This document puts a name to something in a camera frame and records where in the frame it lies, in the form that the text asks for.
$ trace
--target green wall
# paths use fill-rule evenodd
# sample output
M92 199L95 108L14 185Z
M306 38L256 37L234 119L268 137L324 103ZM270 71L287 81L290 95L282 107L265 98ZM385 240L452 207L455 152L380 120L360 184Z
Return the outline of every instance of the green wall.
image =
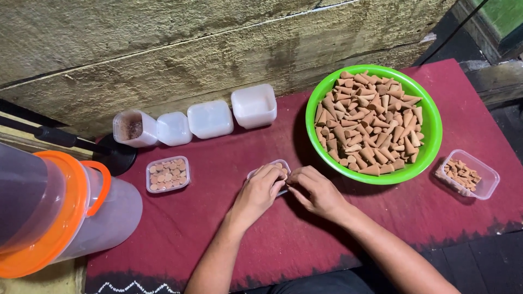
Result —
M478 5L482 0L471 0ZM489 0L481 12L501 39L523 24L523 0Z

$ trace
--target forearm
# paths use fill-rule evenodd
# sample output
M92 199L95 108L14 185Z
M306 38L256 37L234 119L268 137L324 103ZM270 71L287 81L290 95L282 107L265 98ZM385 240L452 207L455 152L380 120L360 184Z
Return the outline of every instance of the forearm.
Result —
M347 206L338 223L403 293L459 293L421 255L358 208Z
M232 226L227 214L193 272L185 293L229 293L232 271L245 232Z

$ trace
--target orange handle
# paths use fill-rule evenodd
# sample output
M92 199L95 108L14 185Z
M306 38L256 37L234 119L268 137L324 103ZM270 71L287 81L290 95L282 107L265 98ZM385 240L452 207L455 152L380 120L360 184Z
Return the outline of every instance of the orange handle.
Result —
M99 163L97 161L91 161L91 160L83 160L80 161L81 164L95 168L101 172L102 177L104 178L104 181L102 182L100 194L98 195L98 199L96 199L95 203L91 208L87 210L87 216L92 217L95 215L95 213L100 209L100 206L102 203L104 203L105 198L107 197L107 194L109 193L109 189L111 188L111 173L109 170L103 165L102 163Z

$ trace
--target person's left hand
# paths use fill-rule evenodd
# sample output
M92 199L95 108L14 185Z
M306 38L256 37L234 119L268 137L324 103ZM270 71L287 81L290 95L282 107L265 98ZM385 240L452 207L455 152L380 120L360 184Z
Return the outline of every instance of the person's left hand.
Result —
M245 232L274 202L285 185L286 175L273 164L260 167L245 182L234 205L227 213L230 225Z

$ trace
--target white zigzag pattern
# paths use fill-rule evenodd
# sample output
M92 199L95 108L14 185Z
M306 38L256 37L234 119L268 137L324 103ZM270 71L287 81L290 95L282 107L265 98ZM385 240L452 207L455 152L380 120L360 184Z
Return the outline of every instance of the white zigzag pattern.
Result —
M125 287L124 289L118 289L118 288L115 288L111 285L111 283L109 282L105 282L105 284L103 284L103 286L100 287L100 290L98 290L97 294L101 293L101 291L105 288L105 286L108 286L109 288L111 288L111 290L113 290L114 292L125 292L127 290L129 290L132 286L137 286L144 294L156 294L158 293L158 291L162 290L163 288L167 287L167 291L169 293L172 293L172 294L180 294L180 292L176 291L172 291L171 288L167 285L167 284L163 284L161 286L159 286L156 290L154 291L151 291L151 292L147 292L145 291L145 289L142 287L142 285L140 285L140 283L138 283L137 281L133 281L130 285L128 285L127 287Z

